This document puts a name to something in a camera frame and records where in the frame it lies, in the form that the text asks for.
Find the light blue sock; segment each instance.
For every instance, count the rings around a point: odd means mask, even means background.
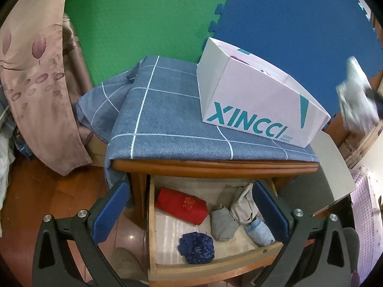
[[[258,245],[267,246],[275,241],[268,226],[258,217],[245,227],[245,231]]]

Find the screw head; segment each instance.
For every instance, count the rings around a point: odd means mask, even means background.
[[[299,208],[294,209],[294,210],[293,210],[293,213],[294,213],[294,215],[296,215],[297,217],[302,217],[302,216],[304,215],[303,210],[301,210],[301,209],[299,209]]]
[[[77,216],[79,216],[80,218],[83,218],[83,217],[85,217],[87,214],[88,214],[88,211],[87,211],[86,209],[82,209],[82,210],[80,210],[80,211],[77,213]]]
[[[336,214],[330,214],[330,219],[332,220],[332,221],[338,221],[338,216],[336,215]]]
[[[44,216],[44,222],[48,222],[48,221],[50,221],[52,219],[52,216],[51,215],[45,215]]]

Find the drawer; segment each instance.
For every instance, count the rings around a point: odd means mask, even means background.
[[[166,215],[154,208],[159,188],[164,186],[204,199],[208,210],[216,204],[230,207],[239,186],[245,186],[246,179],[198,179],[152,176],[148,206],[149,281],[150,286],[194,286],[225,280],[241,275],[258,267],[270,265],[282,248],[275,242],[258,247],[240,227],[235,237],[227,242],[214,240],[215,258],[206,265],[186,263],[177,246],[185,233],[210,234],[210,215],[200,226],[194,226],[180,219]]]

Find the green foam mat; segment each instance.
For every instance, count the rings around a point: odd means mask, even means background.
[[[94,84],[147,55],[198,62],[225,0],[66,0]]]

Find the red pouch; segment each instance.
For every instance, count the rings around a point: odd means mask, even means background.
[[[176,218],[200,225],[207,217],[206,201],[177,190],[160,188],[154,206]]]

